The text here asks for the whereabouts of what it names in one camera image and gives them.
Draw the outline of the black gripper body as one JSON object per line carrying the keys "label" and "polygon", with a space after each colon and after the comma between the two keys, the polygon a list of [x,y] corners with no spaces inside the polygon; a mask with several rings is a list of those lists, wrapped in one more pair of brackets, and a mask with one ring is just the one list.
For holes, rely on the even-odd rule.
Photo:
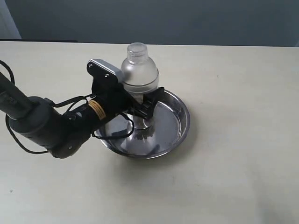
{"label": "black gripper body", "polygon": [[123,84],[117,81],[99,81],[92,83],[90,107],[99,119],[113,119],[118,114],[134,107],[134,98],[124,89]]}

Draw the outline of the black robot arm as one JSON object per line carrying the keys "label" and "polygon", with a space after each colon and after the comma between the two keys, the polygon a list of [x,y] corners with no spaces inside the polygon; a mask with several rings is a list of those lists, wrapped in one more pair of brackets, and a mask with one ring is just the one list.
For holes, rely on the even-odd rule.
{"label": "black robot arm", "polygon": [[55,104],[47,98],[27,97],[11,78],[0,77],[0,109],[10,134],[19,133],[59,159],[76,153],[100,127],[119,115],[151,118],[163,93],[163,87],[147,93],[140,104],[115,75],[97,72],[90,95]]}

